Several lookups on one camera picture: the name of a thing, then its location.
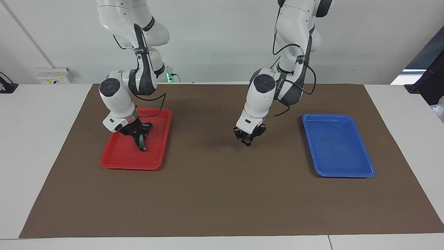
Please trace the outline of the brown table mat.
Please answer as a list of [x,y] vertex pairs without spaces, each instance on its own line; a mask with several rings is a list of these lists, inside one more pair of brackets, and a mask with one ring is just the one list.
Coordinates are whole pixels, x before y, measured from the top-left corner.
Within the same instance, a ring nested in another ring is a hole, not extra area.
[[[247,85],[162,84],[172,124],[156,171],[100,165],[110,132],[94,84],[20,238],[428,234],[437,212],[361,84],[320,84],[250,147],[233,127]],[[352,117],[376,174],[323,178],[302,116]]]

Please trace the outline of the black chair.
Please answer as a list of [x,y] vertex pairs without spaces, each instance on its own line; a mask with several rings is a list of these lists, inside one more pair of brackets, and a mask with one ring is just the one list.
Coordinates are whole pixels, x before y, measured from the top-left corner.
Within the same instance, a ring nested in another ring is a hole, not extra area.
[[444,97],[444,49],[414,84],[406,84],[410,94],[419,94],[429,106],[439,103]]

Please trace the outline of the clear plastic bag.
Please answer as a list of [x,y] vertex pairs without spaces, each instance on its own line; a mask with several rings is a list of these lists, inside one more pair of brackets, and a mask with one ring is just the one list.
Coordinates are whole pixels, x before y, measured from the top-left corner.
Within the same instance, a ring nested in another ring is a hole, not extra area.
[[430,108],[444,124],[444,95],[439,99],[436,105],[432,105]]

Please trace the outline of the black table clamp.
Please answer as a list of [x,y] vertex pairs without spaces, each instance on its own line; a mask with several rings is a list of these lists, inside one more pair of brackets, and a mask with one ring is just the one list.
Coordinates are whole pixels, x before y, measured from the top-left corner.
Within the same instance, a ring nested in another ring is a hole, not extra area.
[[6,74],[0,71],[0,93],[13,93],[19,84],[13,82]]

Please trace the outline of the white wall socket box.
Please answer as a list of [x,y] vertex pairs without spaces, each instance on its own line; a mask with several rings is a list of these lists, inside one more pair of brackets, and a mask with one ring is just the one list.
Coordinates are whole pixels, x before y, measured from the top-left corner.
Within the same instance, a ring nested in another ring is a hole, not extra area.
[[74,81],[68,68],[36,68],[35,72],[40,84],[72,84]]

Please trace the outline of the red plastic tray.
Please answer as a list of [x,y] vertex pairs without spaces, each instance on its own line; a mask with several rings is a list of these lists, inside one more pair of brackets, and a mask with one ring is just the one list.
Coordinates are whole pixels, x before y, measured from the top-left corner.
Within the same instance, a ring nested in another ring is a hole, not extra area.
[[108,169],[156,170],[160,168],[172,120],[169,109],[138,108],[142,123],[153,126],[146,135],[145,151],[140,151],[130,136],[112,133],[101,157],[101,166]]

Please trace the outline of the blue plastic tray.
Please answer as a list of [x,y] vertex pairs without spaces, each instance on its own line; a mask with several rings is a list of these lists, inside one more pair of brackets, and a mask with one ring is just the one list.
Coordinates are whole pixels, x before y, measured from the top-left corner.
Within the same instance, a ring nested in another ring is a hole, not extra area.
[[350,116],[305,114],[302,122],[317,174],[339,178],[375,176],[371,158]]

